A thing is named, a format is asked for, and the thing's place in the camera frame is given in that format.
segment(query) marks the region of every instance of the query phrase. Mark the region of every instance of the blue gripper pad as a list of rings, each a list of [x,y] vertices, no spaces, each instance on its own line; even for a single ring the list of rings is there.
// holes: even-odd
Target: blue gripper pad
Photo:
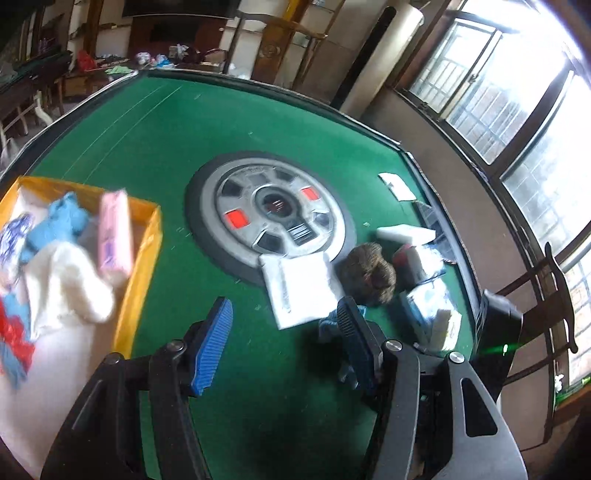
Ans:
[[[201,395],[203,390],[212,384],[230,335],[233,318],[232,302],[219,297],[197,333],[195,371],[191,382],[195,395]]]
[[[368,395],[374,395],[383,359],[381,346],[367,321],[359,313],[353,298],[340,299],[336,311],[343,346],[359,386]]]

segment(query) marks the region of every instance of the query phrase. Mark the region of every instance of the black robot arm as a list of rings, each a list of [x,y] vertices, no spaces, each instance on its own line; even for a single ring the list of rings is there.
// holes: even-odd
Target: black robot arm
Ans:
[[[214,314],[223,301],[216,302]],[[207,321],[196,323],[183,340],[151,356],[125,360],[109,354],[62,425],[41,480],[147,480],[139,426],[142,390],[150,396],[162,479],[209,480],[188,398],[196,396],[196,355],[210,327]],[[373,335],[367,345],[377,357],[365,360],[379,367],[373,398],[378,417],[363,480],[406,480],[419,444],[426,446],[421,479],[527,479],[509,429],[461,354],[425,356],[397,340],[382,342],[375,325],[362,332]],[[376,341],[380,349],[373,348]]]

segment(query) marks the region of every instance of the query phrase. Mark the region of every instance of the red cloth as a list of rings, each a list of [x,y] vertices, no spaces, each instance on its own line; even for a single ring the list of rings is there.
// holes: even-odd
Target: red cloth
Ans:
[[[96,68],[96,62],[94,58],[92,58],[86,50],[80,50],[78,52],[78,68],[83,72],[87,72],[88,70],[94,70]]]
[[[8,318],[0,301],[0,340],[6,343],[14,356],[22,363],[25,372],[31,368],[35,345],[25,339],[25,329],[17,316]]]

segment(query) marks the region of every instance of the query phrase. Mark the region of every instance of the red indicator light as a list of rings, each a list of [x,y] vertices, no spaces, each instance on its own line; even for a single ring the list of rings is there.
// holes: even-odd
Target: red indicator light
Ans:
[[[248,217],[246,216],[243,210],[240,210],[240,208],[236,210],[230,210],[226,214],[226,219],[236,229],[245,227],[246,225],[250,224],[250,222],[248,221]]]
[[[320,195],[318,195],[318,193],[316,193],[316,191],[312,188],[312,187],[306,187],[305,189],[302,189],[301,192],[306,195],[306,198],[308,198],[308,200],[319,200],[320,199]]]

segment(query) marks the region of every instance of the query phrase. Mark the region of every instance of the plastic bag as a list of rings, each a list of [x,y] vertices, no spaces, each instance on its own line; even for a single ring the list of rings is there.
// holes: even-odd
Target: plastic bag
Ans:
[[[403,245],[392,257],[397,287],[411,290],[445,273],[443,257],[430,245]]]
[[[152,56],[146,51],[141,51],[135,56],[135,61],[137,61],[138,65],[145,65],[150,62],[151,59]]]
[[[402,294],[401,302],[420,345],[433,352],[455,348],[462,315],[441,278]]]

